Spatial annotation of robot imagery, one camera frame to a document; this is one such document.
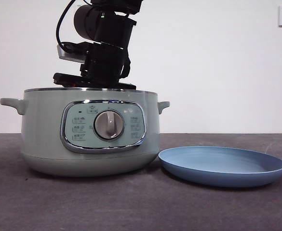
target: plate rim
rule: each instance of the plate rim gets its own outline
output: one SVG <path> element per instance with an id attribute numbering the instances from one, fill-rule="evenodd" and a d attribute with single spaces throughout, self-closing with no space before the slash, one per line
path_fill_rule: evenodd
<path id="1" fill-rule="evenodd" d="M 195 169 L 195 168 L 189 168 L 189 167 L 183 167 L 183 166 L 179 166 L 179 165 L 175 165 L 175 164 L 172 164 L 170 162 L 167 162 L 165 160 L 163 160 L 161 158 L 161 154 L 165 151 L 169 151 L 169 150 L 172 150 L 172 149 L 181 149 L 181 148 L 221 148 L 221 149 L 233 149 L 233 150 L 241 150 L 241 151 L 247 151 L 247 152 L 253 152 L 253 153 L 258 153 L 258 154 L 263 154 L 263 155 L 268 155 L 268 156 L 271 156 L 271 157 L 274 157 L 278 160 L 281 160 L 281 158 L 279 157 L 276 157 L 276 156 L 273 156 L 273 155 L 269 155 L 269 154 L 266 154 L 266 153 L 261 153 L 261 152 L 256 152 L 256 151 L 252 151 L 252 150 L 247 150 L 247 149 L 241 149 L 241 148 L 231 148 L 231 147 L 220 147 L 220 146 L 181 146 L 181 147 L 173 147 L 173 148 L 168 148 L 168 149 L 165 149 L 165 150 L 162 150 L 161 152 L 159 152 L 158 154 L 158 158 L 160 159 L 161 162 L 165 162 L 169 165 L 172 165 L 172 166 L 175 166 L 175 167 L 181 167 L 181 168 L 185 168 L 185 169 L 188 169 L 188 170 L 194 170 L 194 171 L 200 171 L 200 172 L 208 172 L 208 173 L 218 173 L 218 174 L 231 174 L 231 175 L 254 175 L 254 174 L 268 174 L 268 173 L 274 173 L 274 172 L 280 172 L 282 171 L 282 168 L 279 168 L 279 169 L 276 169 L 276 170 L 272 170 L 272 171 L 266 171 L 266 172 L 243 172 L 243 173 L 228 173 L 228 172 L 216 172 L 216 171 L 207 171 L 207 170 L 201 170 L 201 169 Z"/>

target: cooker base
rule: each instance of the cooker base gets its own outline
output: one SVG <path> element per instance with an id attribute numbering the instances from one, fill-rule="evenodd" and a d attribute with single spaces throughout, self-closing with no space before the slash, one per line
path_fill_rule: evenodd
<path id="1" fill-rule="evenodd" d="M 35 171 L 61 177 L 98 177 L 130 172 L 145 167 L 157 156 L 144 153 L 107 159 L 48 159 L 22 154 L 25 162 Z"/>

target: stainless steel rim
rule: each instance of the stainless steel rim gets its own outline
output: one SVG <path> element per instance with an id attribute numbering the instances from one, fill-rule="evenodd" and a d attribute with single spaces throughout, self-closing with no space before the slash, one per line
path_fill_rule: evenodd
<path id="1" fill-rule="evenodd" d="M 157 95 L 155 92 L 151 91 L 143 91 L 143 90 L 126 90 L 126 89 L 103 89 L 103 88 L 33 88 L 27 89 L 24 92 L 32 92 L 32 91 L 54 91 L 54 90 L 78 90 L 78 91 L 89 91 L 89 90 L 96 90 L 96 91 L 119 91 L 119 92 L 133 92 L 133 93 L 142 93 L 142 94 L 154 94 Z"/>

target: black robotic gripper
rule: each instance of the black robotic gripper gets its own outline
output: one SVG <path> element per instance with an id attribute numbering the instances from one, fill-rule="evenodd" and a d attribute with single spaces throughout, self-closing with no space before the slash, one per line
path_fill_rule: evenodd
<path id="1" fill-rule="evenodd" d="M 64 87 L 136 89 L 134 85 L 119 83 L 119 80 L 130 72 L 128 45 L 136 21 L 130 19 L 129 14 L 138 13 L 141 2 L 91 0 L 91 5 L 81 6 L 74 16 L 74 27 L 80 36 L 94 43 L 60 42 L 64 52 L 84 57 L 84 64 L 80 68 L 81 76 L 56 73 L 54 83 Z"/>

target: control panel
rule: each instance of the control panel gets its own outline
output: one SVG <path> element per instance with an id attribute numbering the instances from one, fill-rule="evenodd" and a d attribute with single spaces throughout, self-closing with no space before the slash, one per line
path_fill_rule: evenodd
<path id="1" fill-rule="evenodd" d="M 146 134 L 143 110 L 133 102 L 85 100 L 64 110 L 61 140 L 74 152 L 124 149 L 140 145 Z"/>

